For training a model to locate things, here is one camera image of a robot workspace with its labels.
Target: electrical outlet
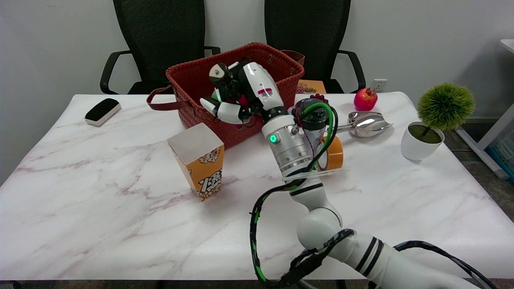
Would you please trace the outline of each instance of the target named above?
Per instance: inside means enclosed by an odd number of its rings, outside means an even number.
[[[371,85],[371,89],[376,92],[382,92],[386,88],[387,79],[375,79]]]

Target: popcorn box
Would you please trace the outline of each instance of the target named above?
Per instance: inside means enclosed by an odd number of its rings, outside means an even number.
[[[197,124],[170,137],[168,144],[200,201],[219,192],[225,145],[210,128]]]

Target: red woven basket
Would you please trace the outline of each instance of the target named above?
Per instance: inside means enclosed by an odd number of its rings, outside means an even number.
[[[262,125],[256,124],[251,128],[238,129],[236,125],[228,124],[215,119],[200,105],[200,98],[209,98],[214,86],[209,80],[210,69],[218,63],[230,65],[249,57],[251,61],[259,63],[265,68],[277,83],[280,96],[285,107],[294,105],[296,87],[304,74],[303,67],[286,54],[262,43],[250,43],[243,47],[220,53],[218,55],[174,65],[166,71],[175,92],[176,103],[158,108],[159,104],[151,107],[157,110],[177,110],[178,115],[188,128],[201,122],[205,123],[230,148],[255,133],[261,131]]]

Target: white wall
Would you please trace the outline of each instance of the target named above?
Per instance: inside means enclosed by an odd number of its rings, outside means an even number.
[[[207,0],[206,9],[207,45],[265,42],[263,0]],[[513,14],[512,0],[354,0],[342,48],[357,52],[368,83],[387,78],[388,91],[414,102],[437,83],[466,84],[475,116],[498,117],[514,96],[514,55],[498,45],[514,38]],[[105,60],[126,48],[111,0],[0,1],[0,184],[74,94],[100,93]],[[333,76],[355,88],[345,56]],[[138,80],[122,56],[111,89]]]

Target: black eraser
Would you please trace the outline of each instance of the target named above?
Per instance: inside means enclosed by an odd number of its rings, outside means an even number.
[[[106,98],[88,111],[84,119],[87,123],[102,125],[120,109],[121,105],[116,99]]]

